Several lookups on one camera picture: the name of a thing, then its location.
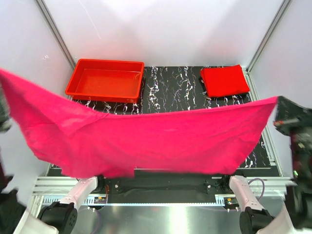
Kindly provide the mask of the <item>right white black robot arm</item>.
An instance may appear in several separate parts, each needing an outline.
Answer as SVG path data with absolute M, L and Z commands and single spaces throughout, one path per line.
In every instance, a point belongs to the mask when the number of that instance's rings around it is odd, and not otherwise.
M 310 234 L 312 232 L 312 110 L 284 96 L 278 97 L 273 122 L 277 131 L 289 136 L 293 178 L 269 184 L 269 196 L 282 200 L 281 210 L 273 216 L 250 188 L 252 180 L 234 175 L 229 179 L 241 209 L 243 234 Z

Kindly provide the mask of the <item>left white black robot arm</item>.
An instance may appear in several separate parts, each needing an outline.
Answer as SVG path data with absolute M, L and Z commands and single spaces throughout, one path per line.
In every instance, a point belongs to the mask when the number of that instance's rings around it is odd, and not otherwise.
M 80 179 L 70 192 L 49 207 L 43 208 L 38 217 L 30 214 L 18 201 L 17 190 L 3 190 L 13 179 L 0 168 L 0 232 L 2 234 L 70 234 L 76 224 L 78 209 L 88 195 L 98 187 L 98 177 Z

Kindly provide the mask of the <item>pink t shirt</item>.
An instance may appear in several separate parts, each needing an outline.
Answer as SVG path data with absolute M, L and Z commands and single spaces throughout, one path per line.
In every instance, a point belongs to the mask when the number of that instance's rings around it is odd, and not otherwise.
M 34 155 L 66 176 L 132 177 L 135 168 L 232 174 L 253 151 L 277 97 L 181 112 L 114 115 L 55 95 L 5 70 L 11 117 Z

